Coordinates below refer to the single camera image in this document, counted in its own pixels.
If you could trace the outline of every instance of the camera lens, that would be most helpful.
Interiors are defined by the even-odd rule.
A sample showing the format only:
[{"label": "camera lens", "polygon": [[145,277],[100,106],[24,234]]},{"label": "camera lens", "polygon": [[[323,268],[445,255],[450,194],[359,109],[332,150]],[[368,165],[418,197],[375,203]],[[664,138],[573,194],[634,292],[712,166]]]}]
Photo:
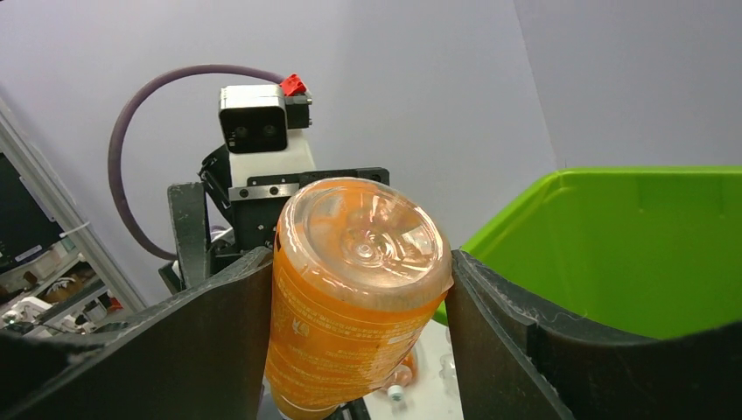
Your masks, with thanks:
[{"label": "camera lens", "polygon": [[262,134],[266,137],[273,137],[277,133],[276,126],[274,125],[266,125],[262,128]]},{"label": "camera lens", "polygon": [[237,127],[234,129],[234,136],[237,138],[245,138],[248,136],[248,129],[244,127]]}]

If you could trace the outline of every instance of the bottle cap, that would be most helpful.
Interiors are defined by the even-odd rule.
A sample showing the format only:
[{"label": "bottle cap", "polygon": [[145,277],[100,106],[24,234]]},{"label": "bottle cap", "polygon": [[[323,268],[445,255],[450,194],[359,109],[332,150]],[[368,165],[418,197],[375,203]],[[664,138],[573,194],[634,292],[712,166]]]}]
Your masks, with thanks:
[{"label": "bottle cap", "polygon": [[283,209],[279,241],[304,279],[350,305],[408,311],[451,285],[451,247],[430,216],[386,185],[329,178]]},{"label": "bottle cap", "polygon": [[404,398],[404,388],[399,385],[392,385],[387,389],[387,395],[392,401],[401,401]]}]

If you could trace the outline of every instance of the shelf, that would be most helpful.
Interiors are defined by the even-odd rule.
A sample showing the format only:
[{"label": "shelf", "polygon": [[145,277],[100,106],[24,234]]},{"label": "shelf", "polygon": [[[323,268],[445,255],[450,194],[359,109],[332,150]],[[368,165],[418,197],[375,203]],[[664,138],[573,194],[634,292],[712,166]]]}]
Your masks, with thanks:
[{"label": "shelf", "polygon": [[82,290],[73,294],[63,302],[54,304],[54,306],[39,315],[36,320],[39,324],[43,325],[37,326],[26,335],[32,337],[41,334],[46,330],[46,326],[54,326],[70,313],[82,311],[85,305],[94,299],[97,299],[108,289],[109,287],[106,286],[99,276],[91,278],[87,281]]},{"label": "shelf", "polygon": [[38,282],[37,286],[31,290],[27,296],[33,296],[37,298],[43,291],[45,291],[52,283],[60,279],[65,273],[72,269],[81,261],[80,253],[70,253],[65,256],[62,260],[61,265],[52,274],[47,276],[43,281]]}]

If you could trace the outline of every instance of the orange liquid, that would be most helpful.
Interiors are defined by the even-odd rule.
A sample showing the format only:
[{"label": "orange liquid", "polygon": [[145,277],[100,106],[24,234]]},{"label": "orange liquid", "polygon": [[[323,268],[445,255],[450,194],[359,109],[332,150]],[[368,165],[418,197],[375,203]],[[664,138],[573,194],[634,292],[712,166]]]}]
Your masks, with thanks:
[{"label": "orange liquid", "polygon": [[293,420],[325,418],[383,386],[400,363],[414,366],[410,349],[450,287],[448,243],[412,206],[374,199],[378,186],[367,181],[307,188],[322,183],[362,191],[315,199],[306,214],[292,204],[309,200],[300,192],[279,220],[265,374]]},{"label": "orange liquid", "polygon": [[412,372],[413,380],[417,378],[417,357],[415,356],[414,350],[410,350],[409,353],[404,356],[404,359],[402,359],[402,364],[408,367],[409,370]]},{"label": "orange liquid", "polygon": [[399,365],[395,367],[394,372],[389,377],[389,379],[387,379],[387,383],[385,383],[384,386],[381,387],[381,390],[386,391],[392,385],[406,387],[410,385],[414,380],[415,376],[412,374],[410,368],[405,365]]}]

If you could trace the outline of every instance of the red connector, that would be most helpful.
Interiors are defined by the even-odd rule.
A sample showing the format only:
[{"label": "red connector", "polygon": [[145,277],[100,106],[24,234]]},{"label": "red connector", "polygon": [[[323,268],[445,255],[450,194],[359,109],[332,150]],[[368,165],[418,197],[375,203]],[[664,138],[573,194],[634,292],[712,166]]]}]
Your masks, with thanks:
[{"label": "red connector", "polygon": [[285,96],[293,96],[306,92],[306,86],[304,86],[304,83],[296,74],[292,74],[286,80],[282,81],[281,88]]}]

